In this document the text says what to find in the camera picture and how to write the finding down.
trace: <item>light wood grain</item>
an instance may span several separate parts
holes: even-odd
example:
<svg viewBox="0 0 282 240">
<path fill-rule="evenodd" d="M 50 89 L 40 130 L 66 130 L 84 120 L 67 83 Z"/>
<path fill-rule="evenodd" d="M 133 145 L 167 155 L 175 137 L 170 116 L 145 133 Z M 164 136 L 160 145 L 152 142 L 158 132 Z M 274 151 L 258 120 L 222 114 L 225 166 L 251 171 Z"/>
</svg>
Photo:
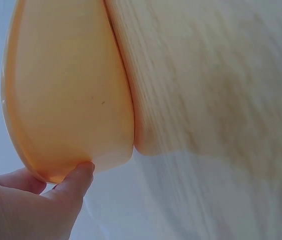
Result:
<svg viewBox="0 0 282 240">
<path fill-rule="evenodd" d="M 105 2 L 162 237 L 282 240 L 282 1 Z"/>
</svg>

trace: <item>skin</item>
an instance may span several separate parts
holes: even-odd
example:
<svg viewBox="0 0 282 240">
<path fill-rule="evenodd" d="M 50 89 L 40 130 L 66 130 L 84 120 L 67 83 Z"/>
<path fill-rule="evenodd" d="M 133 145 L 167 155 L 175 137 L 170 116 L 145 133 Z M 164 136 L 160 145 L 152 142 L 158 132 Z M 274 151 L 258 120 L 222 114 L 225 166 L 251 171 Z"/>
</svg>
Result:
<svg viewBox="0 0 282 240">
<path fill-rule="evenodd" d="M 69 239 L 94 169 L 91 162 L 79 164 L 44 194 L 47 184 L 26 169 L 0 175 L 0 240 Z"/>
</svg>

